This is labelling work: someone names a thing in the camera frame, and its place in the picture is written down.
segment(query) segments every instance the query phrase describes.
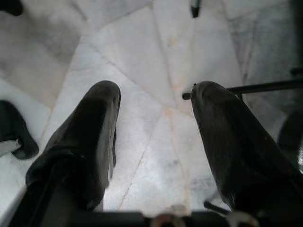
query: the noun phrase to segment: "marble floor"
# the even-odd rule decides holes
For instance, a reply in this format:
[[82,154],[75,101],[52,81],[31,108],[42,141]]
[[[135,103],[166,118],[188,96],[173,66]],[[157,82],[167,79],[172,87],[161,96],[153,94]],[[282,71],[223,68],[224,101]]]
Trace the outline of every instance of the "marble floor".
[[[287,0],[204,0],[196,19],[188,0],[24,0],[24,5],[20,17],[0,12],[0,99],[22,113],[40,153],[93,84],[106,79],[121,89],[117,163],[105,210],[149,216],[204,210],[216,186],[182,92],[203,80],[225,87],[263,82],[260,71],[279,80],[277,62],[284,69],[299,64],[291,56],[293,33],[275,49],[294,26]],[[276,26],[268,31],[271,24]],[[272,50],[276,56],[266,71]],[[287,56],[279,55],[286,50]],[[247,99],[276,137],[285,109],[274,97]],[[33,161],[11,154],[0,158],[0,218],[24,189]]]

